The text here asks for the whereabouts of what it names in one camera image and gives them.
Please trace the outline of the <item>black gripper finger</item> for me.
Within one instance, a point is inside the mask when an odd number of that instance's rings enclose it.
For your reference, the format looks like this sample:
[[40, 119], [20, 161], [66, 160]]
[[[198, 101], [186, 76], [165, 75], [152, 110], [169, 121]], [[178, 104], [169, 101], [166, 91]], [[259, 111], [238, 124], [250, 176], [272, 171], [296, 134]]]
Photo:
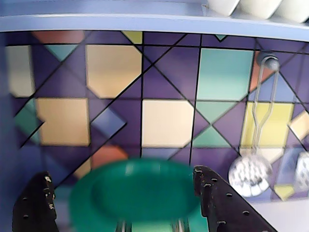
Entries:
[[277, 231], [211, 168], [195, 166], [193, 182], [210, 232]]
[[47, 171], [36, 173], [13, 206], [13, 232], [58, 232], [55, 188]]

